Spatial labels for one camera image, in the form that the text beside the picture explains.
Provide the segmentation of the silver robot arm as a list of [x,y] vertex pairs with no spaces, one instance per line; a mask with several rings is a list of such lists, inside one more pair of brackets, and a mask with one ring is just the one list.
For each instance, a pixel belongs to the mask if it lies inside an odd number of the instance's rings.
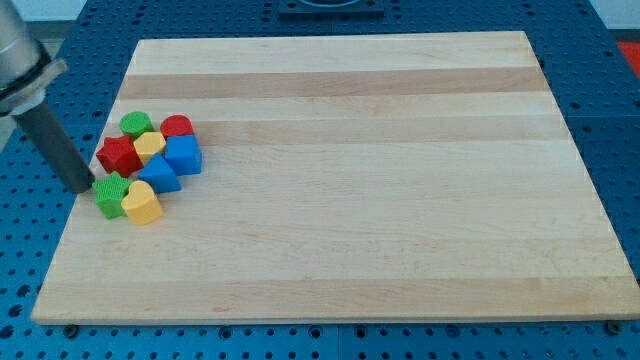
[[32,36],[12,1],[1,1],[1,116],[20,115],[42,104],[46,89],[68,70]]

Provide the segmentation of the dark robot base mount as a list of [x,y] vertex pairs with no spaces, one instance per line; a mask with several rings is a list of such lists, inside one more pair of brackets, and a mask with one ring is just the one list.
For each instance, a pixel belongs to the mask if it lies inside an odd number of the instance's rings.
[[384,12],[383,0],[280,0],[278,2],[278,17],[280,19],[356,15],[383,16]]

